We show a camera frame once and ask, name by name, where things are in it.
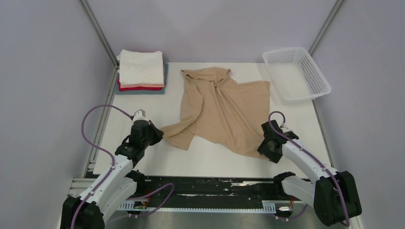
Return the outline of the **beige t shirt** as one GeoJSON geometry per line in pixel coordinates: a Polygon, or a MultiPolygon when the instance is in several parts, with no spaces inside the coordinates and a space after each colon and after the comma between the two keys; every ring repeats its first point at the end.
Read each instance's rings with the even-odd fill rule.
{"type": "Polygon", "coordinates": [[[261,125],[270,113],[270,82],[237,83],[230,69],[220,67],[181,73],[180,121],[162,127],[163,138],[187,150],[199,136],[236,154],[265,159],[257,150],[264,139],[261,125]]]}

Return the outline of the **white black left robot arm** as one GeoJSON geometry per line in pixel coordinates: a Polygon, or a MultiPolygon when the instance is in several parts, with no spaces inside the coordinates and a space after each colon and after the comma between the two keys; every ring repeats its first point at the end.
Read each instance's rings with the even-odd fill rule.
{"type": "Polygon", "coordinates": [[[114,162],[84,192],[69,196],[62,207],[62,229],[103,229],[114,211],[131,195],[146,192],[143,174],[134,171],[148,146],[163,139],[163,132],[148,120],[133,122],[130,134],[116,149],[114,162]]]}

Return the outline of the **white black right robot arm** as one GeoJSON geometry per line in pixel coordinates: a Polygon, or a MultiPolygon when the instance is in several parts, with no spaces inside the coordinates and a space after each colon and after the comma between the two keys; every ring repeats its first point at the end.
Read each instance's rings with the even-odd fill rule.
{"type": "Polygon", "coordinates": [[[292,131],[283,132],[276,120],[261,125],[264,140],[259,154],[278,163],[282,157],[293,162],[308,178],[299,178],[293,172],[275,177],[273,194],[278,199],[294,196],[311,206],[326,226],[340,223],[362,214],[362,206],[353,175],[338,171],[322,163],[292,131]]]}

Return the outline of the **peach folded t shirt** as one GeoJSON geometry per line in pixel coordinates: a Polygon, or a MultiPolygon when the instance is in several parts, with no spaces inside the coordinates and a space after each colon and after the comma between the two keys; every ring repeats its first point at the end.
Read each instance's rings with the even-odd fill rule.
{"type": "Polygon", "coordinates": [[[123,85],[120,84],[119,88],[163,88],[165,85],[164,84],[128,84],[128,85],[123,85]]]}

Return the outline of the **red folded t shirt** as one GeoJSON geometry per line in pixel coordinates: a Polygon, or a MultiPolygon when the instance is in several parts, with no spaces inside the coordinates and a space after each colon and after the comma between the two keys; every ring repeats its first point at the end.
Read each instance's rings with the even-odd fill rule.
{"type": "Polygon", "coordinates": [[[120,80],[117,81],[118,84],[118,90],[121,92],[125,91],[141,91],[141,90],[146,90],[146,91],[161,91],[163,88],[119,88],[119,85],[122,84],[120,80]]]}

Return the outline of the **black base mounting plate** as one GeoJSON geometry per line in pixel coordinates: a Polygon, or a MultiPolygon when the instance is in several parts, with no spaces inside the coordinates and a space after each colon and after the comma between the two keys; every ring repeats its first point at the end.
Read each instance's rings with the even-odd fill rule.
{"type": "Polygon", "coordinates": [[[225,202],[225,201],[270,201],[280,207],[293,205],[297,198],[281,191],[275,178],[229,178],[229,177],[169,177],[145,176],[137,183],[135,194],[125,201],[134,200],[159,203],[180,202],[225,202]]]}

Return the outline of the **white plastic laundry basket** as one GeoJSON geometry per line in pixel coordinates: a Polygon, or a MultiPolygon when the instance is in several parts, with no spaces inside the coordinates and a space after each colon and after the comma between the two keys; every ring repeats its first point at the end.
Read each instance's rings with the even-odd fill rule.
{"type": "Polygon", "coordinates": [[[330,84],[304,48],[271,50],[262,57],[282,103],[311,101],[331,93],[330,84]]]}

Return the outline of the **aluminium frame rail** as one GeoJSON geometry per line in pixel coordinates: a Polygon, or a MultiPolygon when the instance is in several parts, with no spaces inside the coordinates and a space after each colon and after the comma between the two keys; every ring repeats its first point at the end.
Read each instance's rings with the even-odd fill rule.
{"type": "Polygon", "coordinates": [[[79,196],[82,192],[84,192],[87,188],[89,188],[95,180],[96,180],[95,178],[74,178],[69,188],[67,196],[68,197],[79,196]]]}

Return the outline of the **right corner metal post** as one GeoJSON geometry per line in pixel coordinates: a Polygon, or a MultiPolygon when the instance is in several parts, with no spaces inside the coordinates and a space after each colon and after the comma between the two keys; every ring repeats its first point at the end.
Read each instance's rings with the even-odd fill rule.
{"type": "Polygon", "coordinates": [[[336,0],[332,9],[330,10],[327,18],[325,19],[323,25],[321,26],[319,32],[317,33],[310,49],[308,50],[309,54],[311,56],[314,55],[314,53],[316,52],[317,48],[319,47],[319,45],[321,44],[324,36],[326,35],[328,29],[330,28],[330,26],[332,25],[332,23],[334,22],[335,17],[338,15],[341,7],[344,5],[346,1],[345,0],[336,0]]]}

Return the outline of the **corner metal post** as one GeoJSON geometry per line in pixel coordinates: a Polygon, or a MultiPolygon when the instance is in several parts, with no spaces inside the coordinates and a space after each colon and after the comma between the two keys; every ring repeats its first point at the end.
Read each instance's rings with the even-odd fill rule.
{"type": "Polygon", "coordinates": [[[88,18],[93,30],[95,31],[98,39],[100,40],[105,52],[107,53],[110,61],[114,65],[115,68],[118,68],[118,61],[113,54],[113,51],[96,19],[95,14],[93,13],[90,4],[88,3],[87,0],[78,0],[78,3],[81,5],[86,17],[88,18]]]}
{"type": "Polygon", "coordinates": [[[314,53],[316,52],[317,48],[319,47],[319,45],[321,44],[324,36],[326,35],[328,29],[330,28],[330,26],[332,25],[332,23],[334,22],[335,17],[338,15],[341,7],[344,5],[346,1],[345,0],[336,0],[332,9],[330,10],[327,18],[325,19],[323,25],[321,26],[319,32],[317,33],[310,49],[308,50],[309,54],[311,56],[314,55],[314,53]]]}

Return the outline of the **left corner metal post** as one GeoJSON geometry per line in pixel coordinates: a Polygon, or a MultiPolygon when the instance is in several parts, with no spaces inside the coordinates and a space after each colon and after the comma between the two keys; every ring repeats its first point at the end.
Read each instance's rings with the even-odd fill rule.
{"type": "Polygon", "coordinates": [[[88,3],[87,0],[78,0],[78,3],[81,5],[86,17],[88,18],[93,30],[95,31],[98,39],[100,40],[105,52],[107,53],[110,61],[114,65],[115,68],[118,68],[118,61],[113,54],[113,51],[96,19],[95,14],[93,13],[90,4],[88,3]]]}

